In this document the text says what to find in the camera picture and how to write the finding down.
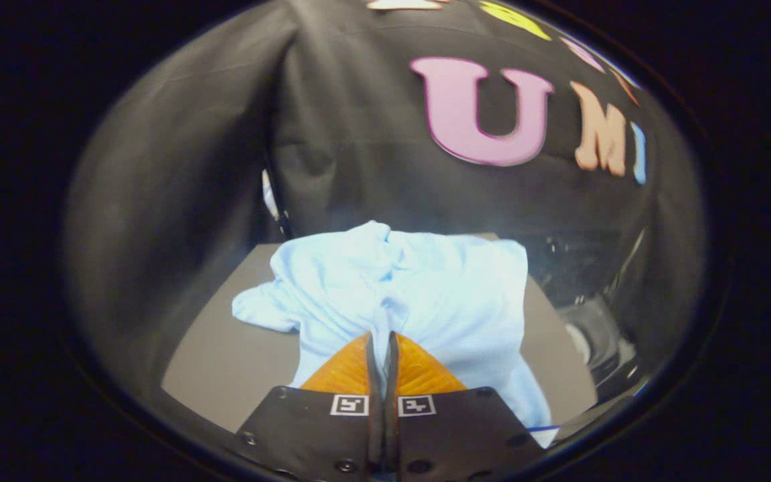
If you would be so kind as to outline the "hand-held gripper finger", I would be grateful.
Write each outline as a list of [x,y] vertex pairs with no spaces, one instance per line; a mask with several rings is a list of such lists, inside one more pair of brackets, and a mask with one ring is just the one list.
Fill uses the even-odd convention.
[[499,481],[545,449],[489,386],[467,388],[415,341],[390,333],[385,463],[399,481]]
[[294,481],[366,481],[380,463],[382,401],[370,335],[299,388],[276,386],[235,435],[238,457]]

